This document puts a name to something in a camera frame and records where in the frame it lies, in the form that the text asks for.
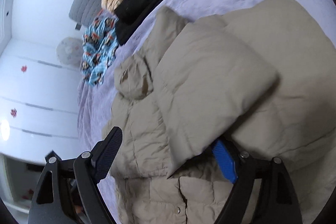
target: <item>khaki fabric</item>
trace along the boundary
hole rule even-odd
[[[335,187],[336,50],[295,0],[194,23],[162,7],[115,86],[102,136],[123,130],[110,170],[123,224],[213,223],[232,189],[208,149],[223,133],[285,161],[304,223]]]

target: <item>blue patterned clothing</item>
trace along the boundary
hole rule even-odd
[[[119,42],[115,33],[118,18],[106,10],[95,17],[83,35],[83,80],[91,86],[103,83],[107,68],[115,60]]]

